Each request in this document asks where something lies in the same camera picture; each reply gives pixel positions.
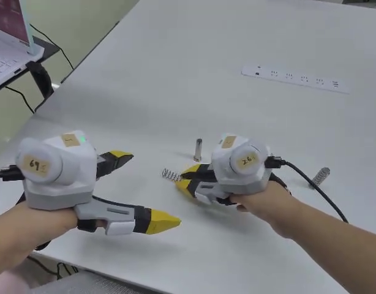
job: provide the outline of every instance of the laptop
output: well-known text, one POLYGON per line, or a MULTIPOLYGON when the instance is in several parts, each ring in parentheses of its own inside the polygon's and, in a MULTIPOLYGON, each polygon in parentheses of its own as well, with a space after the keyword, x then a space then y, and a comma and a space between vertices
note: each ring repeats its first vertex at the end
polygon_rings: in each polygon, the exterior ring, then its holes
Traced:
POLYGON ((43 56, 30 32, 24 0, 0 0, 0 85, 43 56))

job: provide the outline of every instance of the metal spring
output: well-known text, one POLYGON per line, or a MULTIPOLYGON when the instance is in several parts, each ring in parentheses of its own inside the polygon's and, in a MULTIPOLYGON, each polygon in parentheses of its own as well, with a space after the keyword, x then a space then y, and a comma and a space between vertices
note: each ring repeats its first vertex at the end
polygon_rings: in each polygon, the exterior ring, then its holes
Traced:
POLYGON ((175 173, 171 170, 168 170, 167 168, 164 168, 164 170, 162 171, 162 177, 173 182, 180 182, 182 180, 179 173, 175 173))
POLYGON ((327 178, 327 176, 329 176, 330 171, 331 170, 328 167, 323 167, 312 179, 312 182, 316 185, 320 185, 327 178))

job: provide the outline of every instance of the label sticker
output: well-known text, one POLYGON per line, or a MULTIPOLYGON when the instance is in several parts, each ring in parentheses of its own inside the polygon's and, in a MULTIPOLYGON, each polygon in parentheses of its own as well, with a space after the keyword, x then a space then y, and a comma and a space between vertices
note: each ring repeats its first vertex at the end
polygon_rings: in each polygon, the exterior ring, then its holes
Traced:
POLYGON ((222 144, 222 149, 228 149, 233 146, 233 143, 236 140, 236 136, 227 136, 222 144))
POLYGON ((253 164, 256 164, 259 161, 259 158, 256 153, 251 152, 248 155, 242 156, 237 160, 237 166, 244 170, 249 168, 253 164))
POLYGON ((22 162, 22 168, 37 176, 46 177, 51 164, 49 161, 40 160, 31 155, 25 155, 22 162))
POLYGON ((61 135, 61 139, 63 140, 66 147, 80 146, 80 143, 74 134, 61 135))

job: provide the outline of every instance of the white power strip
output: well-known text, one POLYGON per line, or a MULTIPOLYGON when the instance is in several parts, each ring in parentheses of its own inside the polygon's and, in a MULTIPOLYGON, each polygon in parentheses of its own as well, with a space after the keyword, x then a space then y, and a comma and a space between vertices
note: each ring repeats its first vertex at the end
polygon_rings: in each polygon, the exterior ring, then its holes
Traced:
POLYGON ((243 75, 255 78, 264 78, 265 80, 280 81, 299 86, 306 86, 316 89, 322 89, 333 92, 349 94, 350 91, 345 83, 338 79, 317 78, 311 75, 302 75, 286 70, 270 69, 264 66, 244 66, 241 71, 243 75))

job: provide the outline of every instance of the floor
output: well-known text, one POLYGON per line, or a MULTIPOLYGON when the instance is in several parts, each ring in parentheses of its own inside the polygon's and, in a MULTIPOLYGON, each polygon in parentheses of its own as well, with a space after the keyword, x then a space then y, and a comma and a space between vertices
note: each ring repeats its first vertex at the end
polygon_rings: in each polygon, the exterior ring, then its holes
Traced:
MULTIPOLYGON (((75 66, 137 1, 27 0, 26 8, 31 23, 59 44, 75 66)), ((374 1, 351 5, 376 8, 374 1)), ((44 66, 51 75, 52 81, 56 83, 70 72, 68 63, 60 53, 45 62, 44 66)), ((29 75, 19 79, 11 87, 22 91, 33 107, 42 101, 42 96, 29 75)), ((0 152, 30 115, 20 96, 8 90, 0 91, 0 152)), ((56 262, 42 261, 51 270, 56 271, 56 262)), ((29 261, 24 264, 24 268, 24 272, 31 272, 37 276, 32 285, 43 284, 53 278, 42 274, 40 269, 29 261)))

